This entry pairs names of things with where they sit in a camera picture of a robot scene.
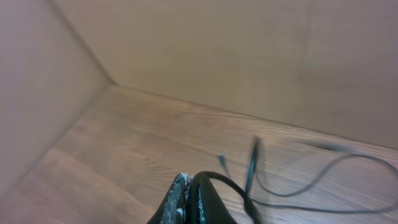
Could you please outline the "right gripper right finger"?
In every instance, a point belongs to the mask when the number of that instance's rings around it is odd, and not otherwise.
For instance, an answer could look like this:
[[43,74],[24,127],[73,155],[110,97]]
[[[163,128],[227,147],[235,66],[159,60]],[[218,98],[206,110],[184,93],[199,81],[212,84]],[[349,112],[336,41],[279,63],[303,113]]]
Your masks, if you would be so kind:
[[188,186],[188,223],[237,224],[218,195],[211,178],[223,175],[202,171],[197,173]]

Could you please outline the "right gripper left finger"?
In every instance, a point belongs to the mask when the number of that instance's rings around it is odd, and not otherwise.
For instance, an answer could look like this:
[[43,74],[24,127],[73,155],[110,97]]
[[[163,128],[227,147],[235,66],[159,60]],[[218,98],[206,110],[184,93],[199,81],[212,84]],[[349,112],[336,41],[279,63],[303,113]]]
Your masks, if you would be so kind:
[[186,173],[175,176],[163,201],[147,224],[183,224],[187,203],[189,177]]

